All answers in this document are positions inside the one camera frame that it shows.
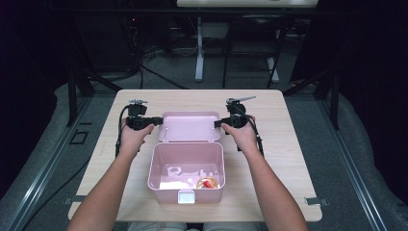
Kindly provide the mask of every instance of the pink storage container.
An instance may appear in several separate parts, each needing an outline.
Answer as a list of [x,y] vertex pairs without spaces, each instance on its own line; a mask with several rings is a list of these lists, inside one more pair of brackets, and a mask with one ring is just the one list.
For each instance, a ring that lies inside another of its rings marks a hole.
[[[224,157],[216,112],[167,112],[160,126],[147,180],[160,203],[216,203],[225,185]],[[213,189],[197,188],[205,177]]]

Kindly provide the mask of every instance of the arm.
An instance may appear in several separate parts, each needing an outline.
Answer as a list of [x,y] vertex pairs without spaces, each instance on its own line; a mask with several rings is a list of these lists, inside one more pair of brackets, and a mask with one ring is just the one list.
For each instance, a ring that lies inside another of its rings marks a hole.
[[236,129],[221,124],[231,134],[249,164],[252,181],[269,230],[308,230],[305,218],[292,195],[261,155],[249,123]]
[[81,203],[67,230],[113,229],[130,166],[153,128],[153,124],[140,131],[123,128],[118,156]]

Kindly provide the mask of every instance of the wooden table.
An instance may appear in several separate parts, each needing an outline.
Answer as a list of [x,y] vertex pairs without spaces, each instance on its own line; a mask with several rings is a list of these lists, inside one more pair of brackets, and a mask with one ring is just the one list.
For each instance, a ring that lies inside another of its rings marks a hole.
[[[117,123],[120,111],[129,99],[148,101],[146,116],[161,116],[168,111],[215,111],[229,116],[225,100],[255,95],[244,101],[246,112],[256,116],[265,150],[265,158],[289,189],[308,221],[321,219],[319,206],[305,203],[305,197],[316,197],[290,115],[278,90],[121,90],[93,151],[77,195],[87,195],[108,169],[115,157]],[[237,151],[233,138],[222,133],[225,176],[222,199],[213,204],[160,204],[147,186],[153,147],[158,143],[158,127],[147,136],[134,160],[117,216],[118,221],[262,221],[247,161]],[[71,218],[79,206],[74,202]]]

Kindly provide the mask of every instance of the pink box lid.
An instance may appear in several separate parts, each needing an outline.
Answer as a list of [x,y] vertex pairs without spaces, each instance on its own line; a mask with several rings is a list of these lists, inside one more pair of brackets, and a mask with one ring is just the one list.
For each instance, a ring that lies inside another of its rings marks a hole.
[[160,125],[159,141],[218,141],[217,112],[166,112]]

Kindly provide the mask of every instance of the orange object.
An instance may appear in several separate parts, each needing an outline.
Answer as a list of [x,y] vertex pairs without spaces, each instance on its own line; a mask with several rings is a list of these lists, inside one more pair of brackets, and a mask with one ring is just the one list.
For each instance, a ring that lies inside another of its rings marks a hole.
[[198,189],[217,189],[218,183],[213,177],[204,177],[197,182]]

